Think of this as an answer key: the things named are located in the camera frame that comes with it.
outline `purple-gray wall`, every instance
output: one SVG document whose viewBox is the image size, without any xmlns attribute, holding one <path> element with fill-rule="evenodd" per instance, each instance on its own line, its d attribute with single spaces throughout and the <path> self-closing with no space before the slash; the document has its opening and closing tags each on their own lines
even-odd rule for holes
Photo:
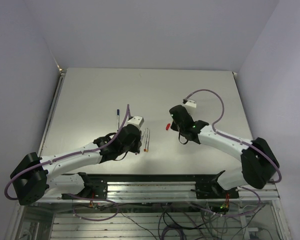
<svg viewBox="0 0 300 240">
<path fill-rule="evenodd" d="M 237 72 L 278 0 L 25 0 L 61 68 Z"/>
<path fill-rule="evenodd" d="M 266 138 L 281 164 L 277 187 L 300 240 L 300 0 L 280 0 L 237 84 L 253 136 Z"/>
<path fill-rule="evenodd" d="M 25 154 L 39 148 L 58 76 L 25 3 L 0 0 L 0 240 L 15 205 L 4 187 Z"/>
</svg>

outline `wire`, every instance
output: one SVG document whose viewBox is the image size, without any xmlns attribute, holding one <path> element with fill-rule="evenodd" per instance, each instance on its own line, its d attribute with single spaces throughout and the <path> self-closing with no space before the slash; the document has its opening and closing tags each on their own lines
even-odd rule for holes
<svg viewBox="0 0 300 240">
<path fill-rule="evenodd" d="M 125 116 L 124 116 L 124 119 L 122 121 L 122 124 L 118 130 L 118 132 L 114 135 L 114 137 L 108 142 L 106 143 L 105 145 L 102 145 L 101 147 L 98 147 L 98 148 L 95 148 L 95 149 L 89 149 L 89 150 L 84 150 L 84 151 L 76 151 L 76 152 L 72 152 L 72 153 L 69 153 L 69 154 L 66 154 L 66 155 L 63 155 L 63 156 L 59 156 L 55 159 L 53 159 L 52 161 L 48 160 L 48 161 L 45 161 L 45 162 L 41 162 L 39 164 L 36 164 L 34 166 L 31 166 L 25 170 L 22 170 L 21 172 L 17 173 L 13 178 L 10 179 L 10 181 L 7 183 L 7 185 L 5 186 L 4 188 L 4 196 L 9 199 L 9 200 L 18 200 L 17 197 L 11 197 L 9 194 L 8 194 L 8 189 L 10 187 L 10 185 L 17 179 L 19 178 L 20 176 L 22 176 L 23 174 L 33 170 L 33 169 L 36 169 L 36 168 L 39 168 L 39 167 L 42 167 L 44 165 L 48 165 L 48 164 L 51 164 L 52 162 L 56 162 L 56 161 L 59 161 L 61 159 L 65 159 L 65 158 L 68 158 L 68 157 L 71 157 L 71 156 L 74 156 L 74 155 L 78 155 L 78 154 L 84 154 L 84 153 L 93 153 L 93 152 L 96 152 L 96 151 L 99 151 L 103 148 L 106 148 L 107 146 L 109 146 L 119 135 L 119 133 L 121 132 L 122 128 L 124 127 L 125 123 L 126 123 L 126 120 L 127 118 L 131 118 L 131 114 L 130 114 L 130 106 L 129 104 L 126 105 L 126 112 L 125 112 Z"/>
<path fill-rule="evenodd" d="M 202 218 L 202 221 L 203 221 L 203 224 L 205 225 L 207 231 L 209 232 L 210 236 L 212 238 L 214 238 L 214 235 L 212 233 L 212 231 L 210 230 L 210 228 L 208 227 L 207 223 L 206 223 L 206 219 L 205 219 L 205 213 L 204 211 L 200 210 L 200 213 L 201 213 L 201 218 Z"/>
<path fill-rule="evenodd" d="M 251 217 L 250 221 L 249 221 L 244 227 L 240 228 L 240 229 L 235 233 L 235 235 L 232 236 L 232 238 L 231 238 L 230 240 L 232 240 L 232 239 L 233 239 L 233 238 L 234 238 L 241 230 L 243 230 L 243 229 L 244 229 L 243 237 L 245 237 L 246 229 L 247 229 L 248 225 L 251 223 L 251 221 L 254 219 L 254 217 L 257 215 L 257 213 L 260 212 L 261 209 L 263 209 L 265 206 L 266 206 L 266 205 L 261 206 L 261 207 L 258 209 L 258 211 L 256 211 L 256 212 L 254 213 L 254 215 Z"/>
<path fill-rule="evenodd" d="M 215 121 L 212 123 L 212 125 L 211 125 L 213 131 L 214 131 L 216 134 L 218 134 L 218 135 L 220 135 L 220 136 L 222 136 L 222 137 L 224 137 L 224 138 L 233 140 L 233 141 L 235 141 L 235 142 L 237 142 L 237 143 L 240 143 L 240 144 L 244 144 L 244 145 L 246 145 L 246 146 L 252 148 L 253 150 L 255 150 L 258 154 L 262 155 L 266 160 L 268 160 L 268 162 L 273 166 L 273 168 L 275 169 L 275 171 L 278 173 L 278 177 L 279 177 L 278 180 L 271 181 L 271 183 L 274 183 L 274 184 L 279 183 L 279 182 L 282 180 L 282 174 L 281 174 L 281 172 L 280 172 L 278 166 L 274 163 L 274 161 L 272 161 L 272 159 L 271 159 L 270 157 L 268 157 L 264 152 L 262 152 L 261 150 L 259 150 L 259 149 L 256 148 L 255 146 L 251 145 L 250 143 L 245 142 L 245 141 L 241 141 L 240 139 L 237 139 L 237 138 L 235 138 L 235 137 L 232 137 L 232 136 L 229 136 L 229 135 L 227 135 L 227 134 L 221 133 L 221 132 L 219 132 L 219 131 L 215 128 L 215 124 L 217 124 L 217 123 L 223 118 L 223 116 L 224 116 L 224 114 L 225 114 L 225 104 L 224 104 L 224 101 L 222 100 L 222 98 L 220 97 L 219 94 L 217 94 L 216 92 L 214 92 L 214 91 L 212 91 L 212 90 L 209 90 L 209 89 L 199 89 L 199 90 L 196 90 L 196 91 L 190 93 L 190 94 L 189 94 L 185 99 L 183 99 L 183 100 L 184 100 L 184 101 L 187 101 L 188 98 L 190 98 L 193 94 L 195 94 L 195 93 L 197 93 L 197 92 L 203 92 L 203 91 L 204 91 L 204 92 L 210 92 L 210 93 L 216 95 L 217 98 L 220 100 L 221 105 L 222 105 L 222 112 L 221 112 L 220 117 L 219 117 L 217 120 L 215 120 Z"/>
<path fill-rule="evenodd" d="M 132 222 L 134 222 L 137 226 L 139 226 L 140 228 L 144 229 L 144 230 L 147 230 L 149 233 L 151 233 L 151 235 L 154 237 L 155 240 L 157 240 L 156 236 L 147 228 L 143 227 L 143 226 L 140 226 L 136 221 L 134 221 L 132 218 L 130 218 L 129 216 L 126 216 L 123 214 L 123 212 L 121 211 L 120 212 L 122 214 L 122 216 L 124 216 L 125 218 L 127 219 L 130 219 Z"/>
<path fill-rule="evenodd" d="M 260 229 L 261 229 L 261 231 L 263 231 L 263 230 L 267 231 L 269 233 L 269 235 L 270 235 L 271 240 L 274 240 L 273 237 L 272 237 L 272 235 L 271 235 L 271 233 L 270 233 L 270 231 L 268 229 L 265 229 L 265 228 L 260 228 Z"/>
<path fill-rule="evenodd" d="M 186 140 L 185 142 L 181 142 L 181 141 L 180 141 L 180 136 L 181 136 L 181 133 L 180 133 L 180 131 L 179 131 L 179 136 L 178 136 L 179 143 L 181 143 L 182 145 L 186 145 L 186 144 L 189 142 L 189 140 Z"/>
<path fill-rule="evenodd" d="M 167 232 L 174 230 L 179 234 L 180 240 L 187 240 L 187 237 L 184 233 L 184 231 L 181 228 L 175 228 L 174 225 L 168 225 L 166 226 L 161 233 L 161 239 L 164 240 Z"/>
<path fill-rule="evenodd" d="M 201 227 L 203 225 L 205 225 L 205 223 L 202 223 L 200 225 L 196 225 L 195 227 L 187 227 L 187 226 L 181 226 L 180 224 L 178 224 L 173 218 L 172 216 L 170 216 L 170 214 L 167 212 L 168 208 L 166 209 L 163 209 L 163 216 L 162 216 L 162 219 L 163 219 L 163 222 L 165 223 L 166 226 L 170 226 L 169 224 L 167 224 L 166 220 L 165 220 L 165 214 L 167 214 L 169 216 L 169 218 L 172 220 L 172 222 L 174 223 L 174 226 L 170 226 L 171 228 L 175 228 L 175 229 L 183 229 L 183 230 L 196 230 L 196 229 L 205 229 L 204 227 Z"/>
<path fill-rule="evenodd" d="M 127 154 L 128 154 L 128 152 L 126 151 L 125 154 L 124 154 L 124 156 L 123 156 L 123 158 L 121 158 L 121 159 L 115 159 L 114 161 L 121 161 L 121 160 L 125 159 L 125 157 L 127 156 Z"/>
<path fill-rule="evenodd" d="M 241 216 L 245 216 L 245 215 L 248 215 L 248 214 L 251 214 L 251 213 L 254 213 L 261 205 L 261 198 L 260 196 L 257 194 L 257 192 L 255 190 L 252 190 L 252 189 L 249 189 L 249 188 L 246 188 L 244 186 L 240 186 L 240 188 L 244 189 L 244 190 L 248 190 L 252 193 L 254 193 L 256 195 L 256 197 L 258 198 L 258 202 L 257 202 L 257 205 L 256 207 L 253 209 L 253 210 L 249 210 L 249 211 L 246 211 L 246 212 L 243 212 L 243 213 L 239 213 L 239 214 L 219 214 L 217 212 L 213 212 L 211 211 L 210 209 L 206 209 L 206 208 L 203 208 L 201 207 L 200 205 L 196 205 L 194 203 L 191 203 L 191 202 L 188 202 L 191 206 L 197 208 L 197 209 L 201 209 L 205 212 L 208 212 L 208 213 L 211 213 L 215 216 L 219 216 L 219 217 L 223 217 L 223 218 L 235 218 L 235 217 L 241 217 Z"/>
<path fill-rule="evenodd" d="M 70 193 L 67 193 L 67 195 L 69 195 L 70 197 L 72 197 L 74 199 L 79 199 L 79 200 L 97 201 L 97 202 L 108 202 L 108 203 L 112 203 L 116 207 L 116 212 L 112 216 L 109 216 L 109 217 L 106 217 L 106 218 L 103 218 L 103 219 L 92 219 L 92 218 L 87 218 L 87 217 L 79 216 L 76 213 L 76 208 L 73 207 L 73 209 L 72 209 L 73 216 L 76 216 L 77 218 L 80 218 L 80 219 L 83 219 L 83 220 L 92 221 L 92 222 L 102 222 L 102 221 L 106 221 L 106 220 L 114 218 L 115 216 L 117 216 L 117 214 L 120 211 L 118 203 L 116 203 L 114 201 L 111 201 L 111 200 L 108 200 L 108 199 L 84 198 L 84 197 L 76 196 L 76 195 L 70 194 Z"/>
</svg>

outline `purple cable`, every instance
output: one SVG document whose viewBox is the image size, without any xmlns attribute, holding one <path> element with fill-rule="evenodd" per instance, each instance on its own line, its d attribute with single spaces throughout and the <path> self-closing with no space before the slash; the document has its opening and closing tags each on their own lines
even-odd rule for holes
<svg viewBox="0 0 300 240">
<path fill-rule="evenodd" d="M 119 130 L 118 130 L 117 133 L 113 136 L 113 138 L 112 138 L 108 143 L 106 143 L 105 145 L 103 145 L 103 146 L 101 146 L 101 147 L 98 147 L 98 148 L 95 148 L 95 149 L 85 150 L 85 151 L 83 151 L 83 153 L 92 153 L 92 152 L 96 152 L 96 151 L 98 151 L 98 150 L 101 150 L 101 149 L 103 149 L 103 148 L 109 146 L 109 145 L 117 138 L 117 136 L 118 136 L 119 133 L 121 132 L 122 128 L 124 127 L 124 125 L 125 125 L 125 123 L 126 123 L 126 120 L 127 120 L 128 116 L 129 116 L 129 118 L 131 117 L 131 114 L 130 114 L 130 106 L 129 106 L 129 104 L 126 105 L 126 112 L 125 112 L 124 119 L 123 119 L 123 121 L 122 121 L 122 124 L 121 124 Z M 68 158 L 68 157 L 71 157 L 71 156 L 74 156 L 74 155 L 78 155 L 78 154 L 83 154 L 83 153 L 82 153 L 81 151 L 72 152 L 72 153 L 69 153 L 69 154 L 66 154 L 66 155 L 63 155 L 63 156 L 59 156 L 59 157 L 53 159 L 52 162 L 56 162 L 56 161 L 59 161 L 59 160 L 61 160 L 61 159 L 65 159 L 65 158 Z M 42 167 L 42 166 L 47 165 L 47 164 L 50 164 L 50 163 L 51 163 L 50 160 L 49 160 L 49 161 L 42 162 L 42 163 L 38 163 L 38 164 L 36 164 L 36 165 L 34 165 L 34 166 L 32 166 L 32 167 L 29 167 L 29 168 L 27 168 L 27 169 L 25 169 L 25 170 L 19 172 L 18 174 L 16 174 L 13 178 L 10 179 L 10 181 L 9 181 L 9 182 L 7 183 L 7 185 L 5 186 L 5 188 L 4 188 L 4 196 L 5 196 L 7 199 L 9 199 L 9 200 L 18 200 L 17 197 L 11 197 L 11 196 L 9 196 L 9 194 L 8 194 L 8 188 L 10 187 L 10 185 L 11 185 L 17 178 L 19 178 L 21 175 L 23 175 L 23 174 L 25 174 L 25 173 L 27 173 L 27 172 L 33 170 L 33 169 L 36 169 L 36 168 L 38 168 L 38 167 Z"/>
<path fill-rule="evenodd" d="M 126 120 L 127 120 L 128 116 L 129 116 L 129 118 L 131 117 L 129 104 L 126 105 L 125 116 L 124 116 L 124 119 L 122 121 L 122 124 L 121 124 L 120 128 L 118 129 L 116 134 L 113 136 L 113 138 L 108 143 L 106 143 L 105 145 L 103 145 L 101 147 L 97 147 L 95 149 L 84 150 L 83 152 L 76 151 L 76 152 L 72 152 L 72 153 L 69 153 L 69 154 L 66 154 L 66 155 L 63 155 L 63 156 L 59 156 L 59 157 L 53 159 L 52 162 L 56 162 L 56 161 L 59 161 L 61 159 L 65 159 L 65 158 L 68 158 L 68 157 L 71 157 L 71 156 L 74 156 L 74 155 L 78 155 L 78 154 L 93 153 L 93 152 L 99 151 L 99 150 L 109 146 L 117 138 L 117 136 L 121 132 L 122 128 L 124 127 L 124 125 L 126 123 Z"/>
<path fill-rule="evenodd" d="M 73 209 L 72 209 L 73 214 L 74 214 L 77 218 L 80 218 L 80 219 L 83 219 L 83 220 L 93 221 L 93 222 L 102 222 L 102 221 L 106 221 L 106 220 L 109 220 L 109 219 L 114 218 L 115 216 L 117 216 L 117 214 L 118 214 L 119 211 L 120 211 L 120 208 L 119 208 L 118 203 L 116 203 L 116 202 L 114 202 L 114 201 L 111 201 L 111 200 L 108 200 L 108 199 L 84 198 L 84 197 L 76 196 L 76 195 L 70 194 L 70 193 L 68 193 L 67 195 L 69 195 L 70 197 L 72 197 L 72 198 L 74 198 L 74 199 L 87 200 L 87 201 L 97 201 L 97 202 L 108 202 L 108 203 L 111 203 L 111 204 L 115 205 L 115 207 L 116 207 L 116 212 L 115 212 L 115 214 L 113 214 L 112 216 L 103 218 L 103 219 L 92 219 L 92 218 L 87 218 L 87 217 L 79 216 L 79 215 L 76 213 L 75 207 L 73 207 Z"/>
<path fill-rule="evenodd" d="M 217 120 L 215 120 L 215 121 L 212 123 L 212 125 L 211 125 L 213 131 L 214 131 L 216 134 L 218 134 L 218 135 L 220 135 L 220 136 L 222 136 L 222 137 L 224 137 L 224 138 L 230 139 L 230 140 L 235 141 L 235 142 L 240 143 L 240 144 L 244 144 L 244 145 L 246 145 L 246 146 L 252 148 L 253 150 L 255 150 L 257 153 L 261 154 L 261 155 L 262 155 L 262 156 L 263 156 L 263 157 L 264 157 L 264 158 L 265 158 L 265 159 L 266 159 L 266 160 L 274 167 L 275 171 L 278 173 L 278 177 L 279 177 L 278 180 L 271 181 L 270 183 L 276 184 L 276 183 L 281 182 L 281 180 L 282 180 L 281 172 L 280 172 L 279 168 L 277 167 L 277 165 L 274 163 L 274 161 L 271 160 L 270 157 L 268 157 L 268 156 L 267 156 L 266 154 L 264 154 L 261 150 L 259 150 L 259 149 L 256 148 L 255 146 L 249 144 L 248 142 L 241 141 L 241 140 L 239 140 L 239 139 L 237 139 L 237 138 L 235 138 L 235 137 L 232 137 L 232 136 L 229 136 L 229 135 L 226 135 L 226 134 L 224 134 L 224 133 L 221 133 L 221 132 L 218 132 L 218 131 L 217 131 L 217 129 L 215 128 L 215 124 L 218 123 L 218 122 L 223 118 L 223 116 L 224 116 L 224 114 L 225 114 L 225 104 L 224 104 L 224 101 L 222 100 L 222 98 L 220 97 L 219 94 L 217 94 L 216 92 L 214 92 L 214 91 L 212 91 L 212 90 L 209 90 L 209 89 L 199 89 L 199 90 L 196 90 L 196 91 L 190 93 L 188 96 L 186 96 L 186 98 L 185 98 L 184 100 L 188 100 L 188 98 L 190 98 L 193 94 L 195 94 L 195 93 L 197 93 L 197 92 L 210 92 L 210 93 L 216 95 L 217 98 L 218 98 L 218 99 L 220 100 L 220 102 L 221 102 L 221 105 L 222 105 L 222 112 L 221 112 L 220 117 L 219 117 Z"/>
</svg>

